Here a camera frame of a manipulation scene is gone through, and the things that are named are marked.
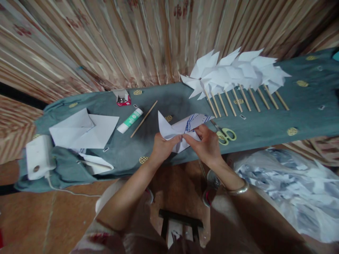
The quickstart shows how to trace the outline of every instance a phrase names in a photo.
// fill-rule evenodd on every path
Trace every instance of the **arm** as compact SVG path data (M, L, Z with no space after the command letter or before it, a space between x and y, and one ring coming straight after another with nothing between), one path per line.
M150 158L128 179L106 203L96 220L114 231L125 229L133 216L138 202L151 182L155 172L171 154L173 147L181 140L176 136L166 141L160 133L154 138L153 152Z
M201 142L186 134L183 137L217 174L225 188L234 191L243 187L244 181L221 157L218 136L206 125L200 125L196 133ZM231 196L231 199L246 229L263 252L288 253L295 245L304 242L285 218L252 188L238 196Z

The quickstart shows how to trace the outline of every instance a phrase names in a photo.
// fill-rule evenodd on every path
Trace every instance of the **silver bracelet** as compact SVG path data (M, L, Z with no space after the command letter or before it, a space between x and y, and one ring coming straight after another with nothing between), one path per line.
M245 185L243 187L241 187L240 189L228 191L227 192L228 195L237 196L237 195L243 194L244 192L246 192L250 188L250 185L248 184L248 182L246 182L246 180L243 179L243 178L242 178L242 180L244 180Z

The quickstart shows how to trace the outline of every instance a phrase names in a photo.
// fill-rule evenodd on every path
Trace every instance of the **hand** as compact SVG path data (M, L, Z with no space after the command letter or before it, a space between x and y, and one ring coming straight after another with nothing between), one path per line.
M204 124L195 128L195 132L200 137L201 142L196 141L187 134L184 134L183 138L193 148L203 163L211 168L214 164L224 161L221 157L217 134Z
M170 140L164 139L160 132L154 137L153 151L151 159L159 163L163 163L172 152L173 147L178 144L182 139L182 135L177 135Z

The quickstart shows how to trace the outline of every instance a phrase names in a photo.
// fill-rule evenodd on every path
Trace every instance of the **small box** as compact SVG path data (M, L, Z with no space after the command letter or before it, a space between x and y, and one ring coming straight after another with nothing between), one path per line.
M112 92L117 97L117 105L119 107L131 105L131 97L128 94L128 92L126 91L126 89L117 89L117 90L113 90Z

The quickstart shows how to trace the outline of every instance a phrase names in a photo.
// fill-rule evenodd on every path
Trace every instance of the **shoe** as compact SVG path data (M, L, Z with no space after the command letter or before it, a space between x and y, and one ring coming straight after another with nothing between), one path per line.
M152 192L151 189L148 188L148 187L146 188L145 191L151 195L151 200L150 200L149 204L152 204L153 201L154 201L154 195L153 195L153 192Z
M211 207L211 202L208 199L208 194L210 193L211 190L218 190L220 186L220 180L216 176L216 174L213 172L213 170L210 170L207 173L207 188L202 194L202 201L204 202L205 206Z

